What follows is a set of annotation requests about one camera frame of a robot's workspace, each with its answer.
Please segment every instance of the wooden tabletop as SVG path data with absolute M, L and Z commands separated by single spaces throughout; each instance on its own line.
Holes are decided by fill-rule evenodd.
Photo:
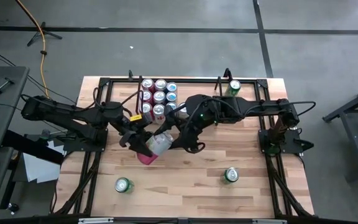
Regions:
M 84 77 L 78 106 L 93 102 L 92 92 L 100 77 Z M 268 79 L 272 100 L 287 98 L 281 78 Z M 136 83 L 115 83 L 113 101 L 123 101 L 137 90 Z M 213 84 L 179 83 L 178 103 L 195 94 L 216 95 Z M 255 100 L 254 88 L 243 84 L 239 96 Z M 135 111 L 135 98 L 125 104 Z M 273 208 L 264 156 L 259 151 L 256 117 L 246 118 L 236 124 L 210 126 L 200 134 L 206 148 L 197 154 L 184 150 L 164 152 L 151 165 L 141 164 L 135 152 L 119 145 L 120 136 L 109 126 L 108 145 L 102 154 L 92 216 L 109 217 L 203 217 L 203 218 L 272 218 Z M 156 130 L 152 124 L 146 129 Z M 175 138 L 178 130 L 173 128 Z M 310 213 L 313 207 L 305 171 L 299 158 L 284 154 L 283 164 L 288 188 Z M 78 185 L 83 152 L 75 152 L 62 165 L 57 185 L 58 210 Z M 235 167 L 239 180 L 223 185 L 219 178 L 224 169 Z M 127 177 L 135 184 L 131 194 L 119 194 L 114 183 L 119 177 Z M 281 190 L 280 208 L 284 212 Z M 83 206 L 88 194 L 85 190 Z

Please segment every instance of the black bracket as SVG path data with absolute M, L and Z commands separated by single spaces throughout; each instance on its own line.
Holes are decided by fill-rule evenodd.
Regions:
M 131 70 L 128 71 L 128 80 L 132 81 L 134 79 L 134 74 L 132 73 Z
M 231 80 L 233 80 L 233 76 L 231 75 L 229 68 L 225 69 L 225 71 L 223 73 L 223 78 L 229 78 L 229 83 L 231 82 Z
M 272 145 L 268 137 L 268 130 L 259 130 L 258 139 L 260 150 L 263 153 L 269 153 Z M 287 130 L 285 132 L 285 141 L 279 145 L 280 150 L 278 153 L 299 154 L 313 146 L 313 143 L 300 139 L 298 130 Z
M 263 88 L 268 88 L 267 80 L 266 79 L 256 79 L 256 82 L 262 86 Z
M 80 138 L 74 140 L 64 140 L 64 151 L 80 151 L 80 152 L 103 152 L 107 142 L 108 130 L 98 131 L 98 139 L 96 142 L 82 142 Z

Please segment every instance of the gray floor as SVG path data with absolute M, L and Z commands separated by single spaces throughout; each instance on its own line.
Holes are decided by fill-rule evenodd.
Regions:
M 251 0 L 26 0 L 39 21 L 51 26 L 256 28 Z M 358 0 L 260 0 L 266 29 L 358 29 Z M 30 26 L 14 1 L 0 0 L 0 25 Z M 1 32 L 0 54 L 30 67 L 40 80 L 38 41 L 33 32 Z M 85 75 L 217 76 L 226 67 L 237 77 L 266 77 L 257 34 L 58 33 L 47 39 L 48 87 L 72 99 Z M 284 78 L 288 97 L 315 100 L 301 117 L 302 138 L 315 143 L 305 153 L 306 175 L 315 213 L 324 218 L 358 221 L 358 182 L 344 174 L 353 163 L 339 120 L 321 117 L 358 92 L 358 35 L 267 35 L 276 78 Z M 31 83 L 24 93 L 40 94 Z M 48 128 L 16 113 L 11 129 L 39 133 Z M 15 217 L 46 215 L 53 183 L 17 187 Z M 0 211 L 0 218 L 10 217 Z

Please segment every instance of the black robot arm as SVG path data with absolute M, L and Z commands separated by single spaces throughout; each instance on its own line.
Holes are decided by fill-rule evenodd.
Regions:
M 186 107 L 187 119 L 180 119 L 177 112 Z M 195 95 L 187 98 L 185 105 L 172 110 L 165 108 L 165 122 L 154 133 L 160 134 L 172 126 L 180 131 L 171 148 L 182 147 L 187 152 L 197 153 L 204 149 L 205 144 L 198 142 L 198 135 L 203 129 L 215 124 L 234 124 L 246 116 L 278 115 L 276 125 L 269 129 L 271 143 L 280 144 L 284 141 L 285 131 L 299 123 L 293 103 L 287 99 L 275 101 L 247 101 L 241 97 Z
M 22 116 L 31 121 L 48 121 L 66 128 L 76 134 L 81 142 L 98 144 L 106 135 L 107 125 L 110 123 L 122 136 L 119 144 L 129 149 L 152 156 L 145 145 L 152 133 L 145 131 L 144 127 L 150 121 L 130 121 L 124 116 L 124 108 L 120 102 L 107 102 L 102 107 L 79 108 L 50 100 L 44 96 L 28 97 L 22 110 Z

